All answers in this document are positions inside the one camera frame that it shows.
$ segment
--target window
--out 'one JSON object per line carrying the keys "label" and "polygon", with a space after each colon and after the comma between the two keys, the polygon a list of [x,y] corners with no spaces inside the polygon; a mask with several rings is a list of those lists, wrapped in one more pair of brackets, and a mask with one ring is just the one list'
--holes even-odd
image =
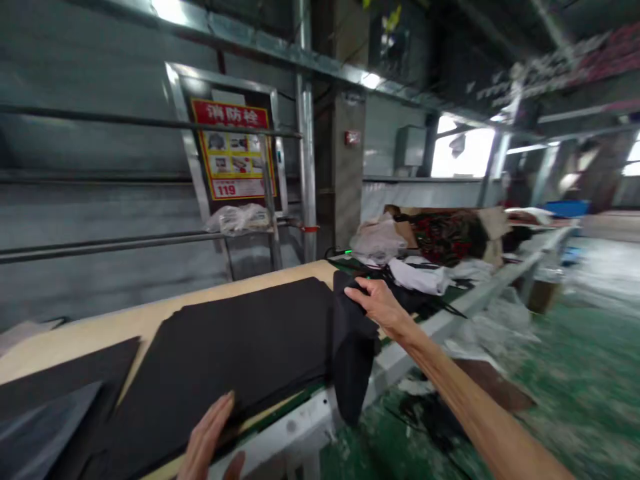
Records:
{"label": "window", "polygon": [[[449,117],[442,116],[438,122],[438,133],[456,128]],[[431,176],[439,178],[482,178],[485,176],[487,162],[491,154],[493,129],[471,130],[464,134],[450,135],[435,141]],[[464,142],[452,142],[464,136]]]}
{"label": "window", "polygon": [[635,138],[631,153],[627,159],[627,166],[622,170],[625,177],[637,177],[640,175],[640,132]]}

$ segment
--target cardboard box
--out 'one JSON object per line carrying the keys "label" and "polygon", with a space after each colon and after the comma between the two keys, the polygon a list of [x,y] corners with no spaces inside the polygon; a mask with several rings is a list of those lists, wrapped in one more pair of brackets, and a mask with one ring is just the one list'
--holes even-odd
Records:
{"label": "cardboard box", "polygon": [[562,283],[549,283],[540,280],[533,282],[527,308],[532,312],[546,313],[562,292]]}
{"label": "cardboard box", "polygon": [[[396,205],[385,205],[385,212],[389,212],[394,217],[396,215],[420,215],[421,213],[455,213],[460,210],[474,211],[480,218],[480,222],[487,232],[489,240],[487,248],[482,257],[487,263],[496,268],[502,267],[502,236],[511,231],[507,223],[507,214],[502,207],[492,207],[488,209],[465,209],[465,208],[418,208],[418,207],[398,207]],[[418,248],[415,235],[408,221],[396,222],[395,230],[398,235],[407,241],[407,248]]]}

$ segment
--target stack of black fabric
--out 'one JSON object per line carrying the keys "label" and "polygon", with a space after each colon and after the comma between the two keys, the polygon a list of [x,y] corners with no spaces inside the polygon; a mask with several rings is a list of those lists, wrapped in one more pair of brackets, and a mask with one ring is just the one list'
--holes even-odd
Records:
{"label": "stack of black fabric", "polygon": [[132,338],[0,385],[0,478],[80,478],[138,347]]}
{"label": "stack of black fabric", "polygon": [[[144,476],[182,454],[202,415],[230,390],[236,405],[227,426],[234,428],[335,378],[339,410],[354,424],[379,350],[377,326],[344,294],[344,286],[357,286],[350,275],[336,271],[334,284],[332,292],[307,278],[184,307],[161,324],[118,408],[138,339],[0,386],[0,421],[25,425],[37,440],[32,450],[51,453],[46,478],[65,480]],[[30,410],[47,402],[57,420],[33,429]],[[65,429],[65,419],[77,429]],[[44,430],[52,441],[42,442]],[[68,445],[56,440],[62,437]],[[0,468],[10,454],[0,450]]]}

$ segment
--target fire alarm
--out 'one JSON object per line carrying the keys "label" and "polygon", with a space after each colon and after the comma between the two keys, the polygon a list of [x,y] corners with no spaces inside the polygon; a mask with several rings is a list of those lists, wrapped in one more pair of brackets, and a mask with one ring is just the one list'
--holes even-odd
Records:
{"label": "fire alarm", "polygon": [[347,130],[345,132],[345,145],[348,147],[360,145],[360,132],[358,130]]}

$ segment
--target forearm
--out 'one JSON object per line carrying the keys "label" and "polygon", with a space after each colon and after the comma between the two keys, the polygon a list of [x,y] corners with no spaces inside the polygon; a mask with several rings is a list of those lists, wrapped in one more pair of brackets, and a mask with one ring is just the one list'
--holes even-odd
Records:
{"label": "forearm", "polygon": [[394,335],[431,380],[496,479],[573,478],[413,321]]}

